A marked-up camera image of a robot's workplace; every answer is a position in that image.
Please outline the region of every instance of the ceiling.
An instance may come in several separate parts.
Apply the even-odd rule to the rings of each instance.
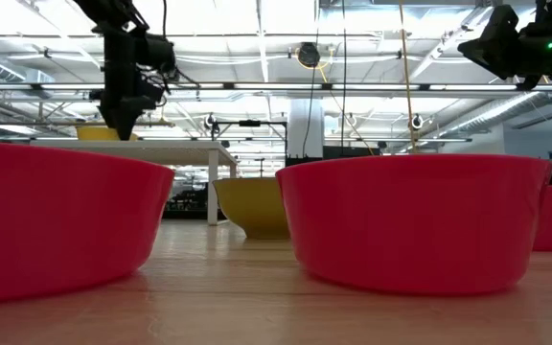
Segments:
[[[298,63],[295,51],[301,42],[317,40],[321,64],[325,65],[322,69],[325,81],[404,82],[404,63],[402,58],[398,58],[403,47],[398,1],[372,3],[369,0],[347,0],[346,20],[343,20],[341,1],[168,0],[166,33],[175,45],[180,70],[196,81],[312,82],[313,71]],[[515,7],[520,27],[533,19],[533,1],[504,3]],[[415,0],[405,4],[403,25],[408,33],[406,50],[408,69],[413,77],[411,82],[502,82],[464,60],[456,51],[457,43],[479,37],[491,15],[491,8],[475,10],[472,0]],[[161,35],[162,0],[136,0],[135,6],[150,24],[150,31]],[[459,30],[466,19],[470,29]],[[91,33],[93,27],[94,23],[71,0],[0,0],[0,61],[14,70],[31,68],[42,71],[56,82],[101,82],[103,74],[98,65],[103,59],[103,40]],[[447,46],[436,53],[445,42]],[[432,52],[433,58],[424,63],[424,58]],[[321,73],[315,73],[315,82],[323,82]],[[57,96],[80,97],[63,92]],[[136,132],[144,136],[201,135],[198,129],[210,113],[218,119],[231,121],[285,120],[293,96],[275,92],[204,91],[200,98],[202,102],[197,102],[194,92],[184,91],[173,97],[179,101],[168,102],[143,121],[164,118],[173,122],[175,127],[138,127]],[[341,97],[321,97],[326,116],[336,118],[340,114],[338,104],[342,104]],[[453,97],[445,93],[435,97],[415,96],[411,106],[414,113],[431,119],[431,126],[445,126],[490,100]],[[22,101],[21,94],[0,93],[0,102],[7,102],[23,113],[38,113],[38,103]],[[58,121],[99,118],[96,105],[89,101],[66,103],[58,108],[60,104],[45,103],[42,112],[52,112],[49,119]],[[346,98],[346,109],[353,114],[355,126],[362,135],[398,137],[407,133],[408,105],[403,94],[392,97],[350,94]],[[354,135],[350,126],[345,126],[344,131],[346,135]],[[232,127],[226,134],[273,135],[277,138],[267,127],[252,130]],[[274,141],[232,143],[230,150],[280,152],[282,155],[283,149],[282,142]],[[282,157],[266,157],[274,158],[274,163],[268,164],[267,174],[282,167]],[[245,164],[247,167],[257,165],[252,160]]]

